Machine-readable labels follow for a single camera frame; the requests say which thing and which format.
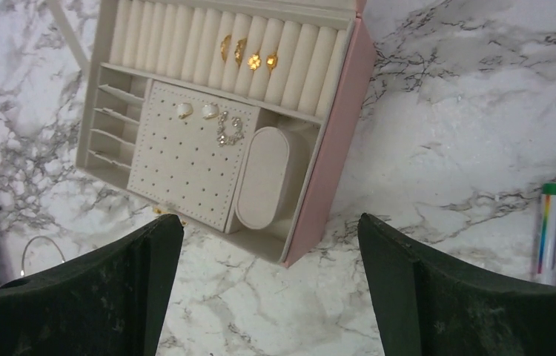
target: wire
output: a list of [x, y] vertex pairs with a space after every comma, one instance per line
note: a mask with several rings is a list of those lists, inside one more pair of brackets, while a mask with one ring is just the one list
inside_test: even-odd
[[64, 254], [62, 253], [62, 250], [60, 249], [60, 247], [58, 246], [58, 244], [56, 244], [55, 241], [53, 241], [52, 239], [50, 239], [49, 237], [46, 236], [36, 236], [33, 239], [29, 240], [29, 242], [27, 242], [27, 245], [25, 245], [24, 249], [23, 249], [23, 254], [21, 256], [21, 277], [24, 277], [24, 257], [27, 254], [27, 250], [29, 249], [29, 245], [31, 245], [32, 242], [36, 241], [37, 239], [45, 239], [45, 240], [49, 240], [51, 241], [51, 243], [58, 249], [58, 252], [60, 253], [60, 256], [62, 256], [62, 263], [66, 262], [66, 259], [64, 258]]

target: gold jewelry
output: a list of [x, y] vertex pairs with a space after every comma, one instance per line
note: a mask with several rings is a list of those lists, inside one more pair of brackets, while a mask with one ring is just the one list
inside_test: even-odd
[[228, 50], [230, 50], [230, 40], [232, 39], [232, 35], [227, 35], [224, 37], [223, 41], [221, 41], [221, 59], [225, 62], [228, 59]]
[[273, 52], [272, 54], [267, 56], [266, 63], [267, 68], [269, 69], [269, 74], [271, 74], [271, 71], [274, 70], [274, 68], [278, 65], [278, 53]]
[[236, 65], [241, 68], [241, 63], [243, 63], [243, 52], [245, 51], [245, 46], [248, 45], [248, 39], [240, 39], [236, 43], [236, 50], [234, 50], [234, 61]]
[[252, 70], [257, 70], [258, 68], [260, 68], [261, 63], [262, 61], [260, 60], [259, 52], [251, 55], [250, 59], [248, 59], [248, 66]]

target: pink edge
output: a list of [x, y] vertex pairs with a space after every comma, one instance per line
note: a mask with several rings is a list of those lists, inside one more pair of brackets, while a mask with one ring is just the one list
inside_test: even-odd
[[322, 240], [376, 56], [367, 28], [361, 19], [356, 19], [326, 132], [282, 263], [284, 267], [293, 265]]

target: marble countertop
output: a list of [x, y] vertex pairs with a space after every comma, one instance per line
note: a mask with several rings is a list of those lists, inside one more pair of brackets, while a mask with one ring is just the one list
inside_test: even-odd
[[[99, 2], [63, 1], [90, 51]], [[187, 227], [159, 355], [382, 355], [359, 215], [513, 277], [556, 181], [556, 2], [370, 0], [379, 53], [322, 243], [289, 270]], [[73, 167], [85, 81], [42, 0], [0, 1], [0, 283], [153, 219]], [[59, 255], [39, 240], [27, 273]]]

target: rainbow pen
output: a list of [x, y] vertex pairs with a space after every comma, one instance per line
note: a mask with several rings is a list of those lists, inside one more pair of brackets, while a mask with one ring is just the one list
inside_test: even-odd
[[542, 220], [539, 230], [539, 247], [536, 265], [536, 281], [555, 285], [556, 255], [556, 183], [546, 183], [542, 187], [540, 200]]

